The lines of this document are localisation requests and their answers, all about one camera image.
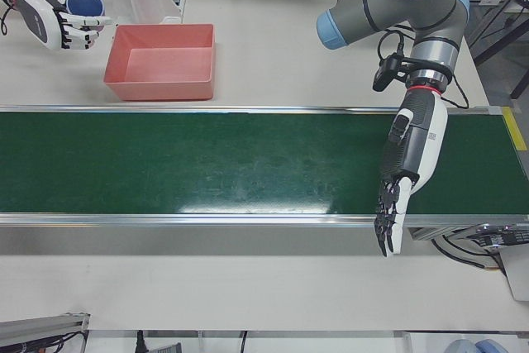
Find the robotic hand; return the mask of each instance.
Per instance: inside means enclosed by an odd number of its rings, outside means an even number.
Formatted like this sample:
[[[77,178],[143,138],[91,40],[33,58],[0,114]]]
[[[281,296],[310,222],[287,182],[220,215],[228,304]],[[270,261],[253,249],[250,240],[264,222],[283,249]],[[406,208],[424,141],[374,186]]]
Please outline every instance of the robotic hand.
[[[469,0],[337,0],[318,18],[318,35],[331,50],[379,31],[401,37],[393,54],[380,57],[373,84],[380,92],[397,79],[407,88],[380,166],[374,229],[384,256],[400,252],[408,200],[435,170],[447,122],[441,95],[453,77],[468,12]],[[402,32],[389,29],[403,21],[416,34],[410,58]]]
[[[31,33],[51,50],[88,49],[103,26],[112,24],[112,19],[104,16],[102,0],[3,1],[7,10],[22,14]],[[3,19],[2,33],[7,34]]]

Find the plastic tray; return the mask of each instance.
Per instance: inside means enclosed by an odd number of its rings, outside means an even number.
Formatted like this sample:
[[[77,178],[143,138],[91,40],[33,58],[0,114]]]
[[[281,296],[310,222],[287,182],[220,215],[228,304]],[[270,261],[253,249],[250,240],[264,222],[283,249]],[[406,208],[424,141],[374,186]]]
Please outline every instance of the plastic tray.
[[[213,25],[120,25],[104,83],[125,101],[213,97]]]

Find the white work surface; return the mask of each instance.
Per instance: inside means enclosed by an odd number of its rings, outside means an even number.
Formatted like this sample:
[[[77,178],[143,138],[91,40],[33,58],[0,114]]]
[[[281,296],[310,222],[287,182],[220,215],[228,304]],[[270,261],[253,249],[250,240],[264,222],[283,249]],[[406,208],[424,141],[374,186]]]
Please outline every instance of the white work surface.
[[[112,15],[112,0],[106,0]],[[398,107],[399,82],[383,93],[371,89],[379,60],[373,35],[345,49],[327,50],[316,19],[336,0],[187,0],[186,23],[212,23],[216,30],[215,94],[199,106]],[[93,105],[121,103],[103,82],[113,28],[89,51],[49,52],[31,37],[19,14],[7,19],[0,37],[0,103]],[[388,38],[385,54],[395,50]],[[411,49],[407,40],[407,49]],[[456,75],[471,106],[488,105],[468,48]],[[452,84],[448,98],[462,102]]]
[[[201,105],[396,107],[374,93],[378,38],[324,49],[334,0],[188,0],[185,22],[217,30],[216,94]],[[112,29],[90,51],[50,53],[16,13],[0,38],[0,103],[117,103],[102,83]],[[487,105],[463,46],[457,74]],[[450,97],[458,98],[454,89]],[[92,329],[526,330],[529,305],[499,272],[411,241],[384,260],[369,229],[0,230],[0,321],[89,312]]]

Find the green conveyor belt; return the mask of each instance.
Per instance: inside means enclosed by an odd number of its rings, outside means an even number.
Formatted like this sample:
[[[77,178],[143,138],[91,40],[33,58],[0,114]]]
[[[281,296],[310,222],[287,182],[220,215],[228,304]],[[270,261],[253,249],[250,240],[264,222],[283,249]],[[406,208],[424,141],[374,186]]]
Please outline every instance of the green conveyor belt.
[[[0,113],[0,212],[371,214],[391,115]],[[449,117],[410,214],[529,214],[501,116]]]

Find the aluminum frame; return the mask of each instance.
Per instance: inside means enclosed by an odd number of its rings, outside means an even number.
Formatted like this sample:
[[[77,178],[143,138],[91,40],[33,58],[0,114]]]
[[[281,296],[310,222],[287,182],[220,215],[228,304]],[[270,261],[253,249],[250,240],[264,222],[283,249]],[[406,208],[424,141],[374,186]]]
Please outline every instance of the aluminum frame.
[[[86,332],[89,321],[89,314],[79,313],[15,322],[0,322],[0,347],[43,339],[49,336]],[[84,352],[85,347],[86,339],[81,345],[81,353]]]

